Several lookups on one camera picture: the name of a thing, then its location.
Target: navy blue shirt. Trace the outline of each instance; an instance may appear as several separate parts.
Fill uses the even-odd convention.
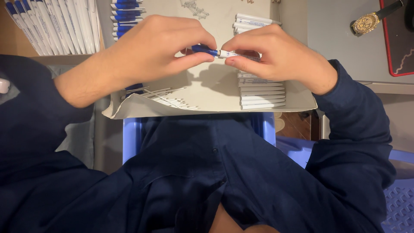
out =
[[[338,83],[315,98],[331,140],[314,145],[306,169],[256,135],[248,113],[211,114],[146,118],[141,152],[106,175],[55,152],[93,107],[68,104],[37,62],[0,56],[20,91],[0,105],[0,232],[208,232],[220,202],[242,229],[382,232],[395,178],[389,120],[330,63]]]

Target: gray desk surface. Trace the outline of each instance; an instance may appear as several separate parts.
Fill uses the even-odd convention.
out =
[[[327,59],[338,59],[353,79],[414,83],[414,75],[393,77],[388,72],[382,23],[361,37],[349,29],[353,20],[378,11],[379,0],[308,0],[307,7],[308,46]]]

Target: wooden floor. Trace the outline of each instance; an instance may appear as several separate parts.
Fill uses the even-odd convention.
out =
[[[276,133],[279,136],[311,140],[311,114],[307,112],[284,112],[280,119],[285,127]]]

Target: watch strap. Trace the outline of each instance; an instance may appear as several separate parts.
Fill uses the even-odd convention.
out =
[[[396,1],[395,3],[382,8],[381,10],[377,11],[375,14],[378,16],[379,20],[387,17],[388,15],[392,14],[394,11],[402,7],[404,4],[401,0]]]

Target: watch face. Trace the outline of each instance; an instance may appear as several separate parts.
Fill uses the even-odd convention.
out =
[[[358,33],[365,34],[374,30],[377,27],[378,21],[378,16],[375,13],[369,13],[355,21],[354,29]]]

